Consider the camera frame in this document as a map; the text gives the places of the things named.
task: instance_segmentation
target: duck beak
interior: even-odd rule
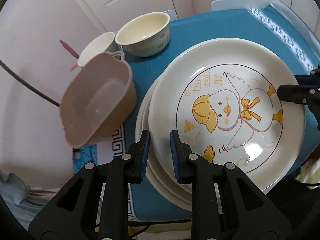
[[[225,112],[227,116],[231,113],[231,108],[228,104],[223,108],[223,112]]]

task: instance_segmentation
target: yellow cloud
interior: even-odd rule
[[[204,158],[209,162],[213,163],[213,158],[215,156],[215,152],[213,150],[213,147],[209,145],[205,150],[204,150]]]

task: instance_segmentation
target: brown container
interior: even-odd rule
[[[76,149],[111,135],[134,109],[137,95],[124,53],[91,59],[71,82],[60,104],[67,143]]]

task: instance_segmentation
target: cap brim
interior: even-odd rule
[[[217,124],[218,124],[218,115],[210,106],[209,118],[205,124],[209,133],[212,133],[214,131],[214,129],[217,127]]]

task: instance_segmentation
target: stacked plate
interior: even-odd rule
[[[169,134],[209,162],[233,162],[267,193],[289,171],[304,135],[301,105],[281,102],[276,89],[297,84],[285,63],[251,41],[222,38],[180,54],[142,101],[136,141],[150,130],[147,177],[172,203],[191,210],[191,185],[174,177]]]

